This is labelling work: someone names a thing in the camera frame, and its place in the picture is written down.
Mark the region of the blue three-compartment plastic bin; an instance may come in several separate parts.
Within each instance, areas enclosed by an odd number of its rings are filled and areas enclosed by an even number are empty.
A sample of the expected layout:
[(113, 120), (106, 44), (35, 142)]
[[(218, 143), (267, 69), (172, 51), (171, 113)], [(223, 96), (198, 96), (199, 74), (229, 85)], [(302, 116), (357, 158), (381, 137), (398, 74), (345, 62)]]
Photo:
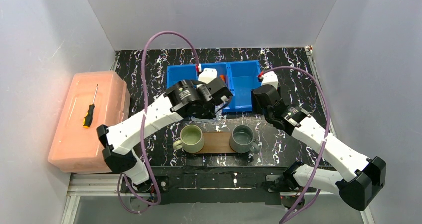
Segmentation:
[[(224, 80), (233, 93), (231, 102), (222, 110), (223, 114), (252, 111), (250, 91), (261, 85), (257, 78), (261, 72), (258, 60), (202, 63), (201, 67), (216, 69), (219, 76), (224, 75)], [(194, 64), (167, 67), (167, 88), (180, 80), (197, 78)]]

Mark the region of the grey ceramic mug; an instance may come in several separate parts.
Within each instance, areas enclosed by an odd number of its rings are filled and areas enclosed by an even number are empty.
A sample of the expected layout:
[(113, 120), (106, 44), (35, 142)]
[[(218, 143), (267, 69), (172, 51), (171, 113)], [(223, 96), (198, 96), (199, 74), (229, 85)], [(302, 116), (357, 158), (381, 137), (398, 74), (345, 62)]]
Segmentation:
[(257, 154), (261, 150), (253, 130), (245, 125), (238, 125), (234, 128), (229, 140), (229, 146), (237, 153), (250, 152)]

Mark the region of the oval wooden tray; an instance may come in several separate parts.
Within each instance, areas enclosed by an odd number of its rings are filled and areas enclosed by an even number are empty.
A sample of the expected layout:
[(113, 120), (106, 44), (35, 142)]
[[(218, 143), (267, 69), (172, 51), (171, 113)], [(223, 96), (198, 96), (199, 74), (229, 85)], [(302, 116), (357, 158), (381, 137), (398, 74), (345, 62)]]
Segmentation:
[(195, 154), (232, 154), (236, 153), (229, 145), (231, 132), (203, 133), (204, 146)]

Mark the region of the light green ceramic mug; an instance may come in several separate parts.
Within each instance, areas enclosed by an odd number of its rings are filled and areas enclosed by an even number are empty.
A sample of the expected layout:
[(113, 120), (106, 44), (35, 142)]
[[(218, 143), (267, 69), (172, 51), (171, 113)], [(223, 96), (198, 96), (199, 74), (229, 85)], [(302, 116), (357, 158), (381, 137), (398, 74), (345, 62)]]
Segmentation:
[(187, 125), (180, 132), (180, 139), (172, 145), (174, 150), (183, 149), (188, 153), (199, 152), (205, 144), (201, 129), (196, 125)]

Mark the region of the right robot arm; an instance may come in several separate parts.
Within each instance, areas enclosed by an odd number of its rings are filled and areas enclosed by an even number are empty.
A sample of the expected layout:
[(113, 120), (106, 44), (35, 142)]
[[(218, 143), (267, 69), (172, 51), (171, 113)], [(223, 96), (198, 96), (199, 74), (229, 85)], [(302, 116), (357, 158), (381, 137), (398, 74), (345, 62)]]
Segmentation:
[(350, 207), (363, 211), (385, 185), (386, 162), (353, 150), (317, 123), (298, 105), (286, 105), (272, 85), (251, 90), (252, 109), (276, 129), (304, 143), (335, 170), (318, 168), (310, 186), (339, 195)]

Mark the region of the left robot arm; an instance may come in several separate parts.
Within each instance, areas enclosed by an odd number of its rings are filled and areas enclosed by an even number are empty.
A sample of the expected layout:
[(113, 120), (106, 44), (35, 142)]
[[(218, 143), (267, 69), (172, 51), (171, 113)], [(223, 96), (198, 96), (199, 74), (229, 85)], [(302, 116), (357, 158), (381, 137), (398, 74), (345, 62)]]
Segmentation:
[(104, 162), (112, 172), (125, 174), (133, 184), (144, 183), (152, 174), (145, 160), (136, 155), (137, 144), (188, 117), (213, 119), (216, 106), (230, 103), (232, 97), (233, 93), (220, 77), (208, 83), (186, 79), (176, 82), (129, 119), (110, 127), (97, 127)]

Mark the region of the pink plastic storage box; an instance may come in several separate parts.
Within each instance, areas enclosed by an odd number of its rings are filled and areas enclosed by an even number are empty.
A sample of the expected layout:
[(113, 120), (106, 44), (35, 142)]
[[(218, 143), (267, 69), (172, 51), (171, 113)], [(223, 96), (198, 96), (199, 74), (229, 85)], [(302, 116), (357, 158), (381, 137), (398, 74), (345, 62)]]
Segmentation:
[(64, 173), (108, 173), (96, 129), (128, 119), (130, 94), (115, 71), (73, 76), (48, 155)]

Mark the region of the yellow black screwdriver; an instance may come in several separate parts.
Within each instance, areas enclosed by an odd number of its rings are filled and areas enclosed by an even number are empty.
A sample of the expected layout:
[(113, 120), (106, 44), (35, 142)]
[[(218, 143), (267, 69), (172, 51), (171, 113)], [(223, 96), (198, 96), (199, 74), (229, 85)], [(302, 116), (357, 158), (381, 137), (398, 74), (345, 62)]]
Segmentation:
[(96, 84), (96, 88), (95, 88), (95, 91), (94, 91), (92, 102), (91, 102), (91, 104), (89, 104), (88, 110), (87, 110), (86, 115), (83, 119), (82, 126), (85, 129), (88, 129), (93, 122), (93, 114), (94, 114), (95, 98), (96, 98), (97, 90), (98, 90), (98, 84)]

